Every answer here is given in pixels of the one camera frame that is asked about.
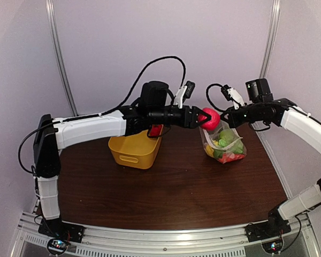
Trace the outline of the magenta toy fruit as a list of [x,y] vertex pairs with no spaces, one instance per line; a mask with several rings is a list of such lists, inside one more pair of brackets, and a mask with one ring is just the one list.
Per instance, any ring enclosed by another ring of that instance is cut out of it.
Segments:
[[211,125],[212,125],[212,128],[202,128],[204,130],[207,130],[207,131],[213,131],[217,128],[217,126],[219,125],[220,123],[220,115],[217,111],[211,109]]

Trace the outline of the green toy apple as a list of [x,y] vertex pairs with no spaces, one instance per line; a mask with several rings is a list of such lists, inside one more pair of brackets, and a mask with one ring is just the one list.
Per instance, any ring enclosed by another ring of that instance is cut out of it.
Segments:
[[236,135],[233,130],[226,129],[220,132],[218,139],[219,145],[226,147],[236,139]]

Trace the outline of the clear zip top bag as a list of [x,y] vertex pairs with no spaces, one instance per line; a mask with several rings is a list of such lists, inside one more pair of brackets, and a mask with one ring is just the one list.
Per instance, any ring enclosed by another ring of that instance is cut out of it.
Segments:
[[221,121],[213,131],[200,128],[203,149],[205,153],[225,164],[246,157],[247,150],[235,128]]

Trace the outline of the green toy guava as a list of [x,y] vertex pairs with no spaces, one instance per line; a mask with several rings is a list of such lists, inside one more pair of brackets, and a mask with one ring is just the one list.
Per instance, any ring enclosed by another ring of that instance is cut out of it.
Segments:
[[235,142],[229,151],[233,154],[244,154],[244,144],[242,141]]

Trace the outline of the yellow toy lemon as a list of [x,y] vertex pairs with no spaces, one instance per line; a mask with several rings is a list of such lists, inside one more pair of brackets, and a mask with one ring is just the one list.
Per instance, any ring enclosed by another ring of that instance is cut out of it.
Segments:
[[216,150],[214,148],[212,148],[210,145],[206,145],[205,152],[210,157],[213,157],[213,158],[217,157]]

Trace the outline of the orange toy carrot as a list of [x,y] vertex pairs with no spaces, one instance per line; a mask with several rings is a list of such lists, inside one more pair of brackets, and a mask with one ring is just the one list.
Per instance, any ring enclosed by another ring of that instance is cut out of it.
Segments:
[[218,161],[220,163],[224,164],[224,163],[228,163],[228,162],[232,162],[232,161],[241,160],[243,158],[245,158],[244,154],[234,154],[234,153],[227,154],[227,153],[224,153],[222,155],[222,157],[218,159]]

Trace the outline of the red toy tomato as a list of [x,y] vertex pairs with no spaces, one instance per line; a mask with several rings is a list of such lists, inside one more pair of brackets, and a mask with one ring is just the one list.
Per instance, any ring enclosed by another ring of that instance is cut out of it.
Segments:
[[150,131],[148,132],[148,136],[151,138],[158,137],[161,135],[162,130],[163,130],[162,125],[153,125]]

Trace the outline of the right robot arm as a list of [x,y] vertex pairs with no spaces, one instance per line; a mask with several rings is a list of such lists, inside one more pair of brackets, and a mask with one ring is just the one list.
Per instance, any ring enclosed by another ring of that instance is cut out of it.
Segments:
[[[321,157],[321,122],[303,111],[295,102],[287,98],[274,99],[265,78],[246,83],[249,103],[246,103],[235,88],[221,87],[224,97],[233,103],[221,115],[231,128],[245,123],[262,122],[266,129],[271,125],[293,134]],[[303,212],[321,206],[321,177],[311,186],[274,207],[269,212],[269,220],[264,223],[267,236],[275,236],[288,223]]]

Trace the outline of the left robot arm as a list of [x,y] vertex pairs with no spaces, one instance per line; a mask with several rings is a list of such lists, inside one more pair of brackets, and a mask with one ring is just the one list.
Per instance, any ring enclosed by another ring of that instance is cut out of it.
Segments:
[[147,82],[141,95],[131,105],[121,105],[107,114],[91,114],[72,118],[52,118],[43,115],[38,128],[32,133],[36,194],[40,200],[45,228],[55,238],[66,233],[61,222],[58,205],[57,180],[61,170],[59,152],[78,143],[100,138],[130,136],[149,130],[154,125],[179,126],[195,129],[212,121],[212,115],[198,107],[183,104],[190,97],[194,83],[187,82],[166,105],[172,93],[168,84],[160,81]]

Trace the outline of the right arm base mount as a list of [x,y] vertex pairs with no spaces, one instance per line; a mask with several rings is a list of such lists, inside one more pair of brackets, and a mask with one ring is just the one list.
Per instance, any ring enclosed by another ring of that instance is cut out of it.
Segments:
[[292,230],[289,221],[280,216],[277,208],[269,211],[267,221],[249,223],[244,229],[249,242],[260,241],[265,253],[272,255],[283,252],[283,235]]

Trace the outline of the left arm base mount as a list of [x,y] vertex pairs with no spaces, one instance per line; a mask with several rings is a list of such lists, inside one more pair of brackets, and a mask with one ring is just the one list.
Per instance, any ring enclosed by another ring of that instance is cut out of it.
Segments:
[[48,236],[46,249],[52,256],[64,254],[72,243],[81,243],[85,227],[82,225],[63,222],[61,218],[46,220],[39,214],[34,217],[38,233]]

